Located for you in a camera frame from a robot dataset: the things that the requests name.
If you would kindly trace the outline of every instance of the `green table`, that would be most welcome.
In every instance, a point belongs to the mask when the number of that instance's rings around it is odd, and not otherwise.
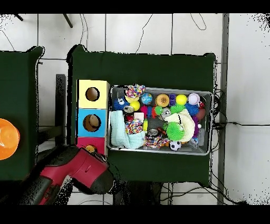
[[[0,118],[10,121],[21,136],[16,152],[0,161],[0,181],[21,181],[35,164],[36,65],[43,51],[43,47],[37,46],[27,52],[0,52]]]
[[[68,53],[67,135],[75,143],[76,80],[106,80],[110,85],[138,83],[147,87],[213,92],[215,55],[148,55],[87,52],[75,45]],[[109,151],[115,176],[126,181],[200,182],[209,185],[209,155],[172,155]]]

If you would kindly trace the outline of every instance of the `pink box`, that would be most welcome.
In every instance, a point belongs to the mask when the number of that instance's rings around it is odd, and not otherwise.
[[[77,147],[86,147],[93,145],[97,148],[98,153],[107,154],[106,140],[104,137],[78,137]]]

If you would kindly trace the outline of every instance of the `soccer ball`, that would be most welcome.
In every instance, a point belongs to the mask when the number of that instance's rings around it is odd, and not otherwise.
[[[181,142],[180,141],[173,141],[170,142],[170,149],[173,151],[177,151],[179,149],[181,149]]]

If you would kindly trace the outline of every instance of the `yellow box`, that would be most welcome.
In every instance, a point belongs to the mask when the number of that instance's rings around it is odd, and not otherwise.
[[[78,80],[79,108],[107,109],[110,84],[101,80]]]

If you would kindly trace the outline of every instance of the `orange bowl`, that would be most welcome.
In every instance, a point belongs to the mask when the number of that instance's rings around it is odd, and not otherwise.
[[[18,148],[20,133],[12,123],[0,118],[0,160],[11,157]]]

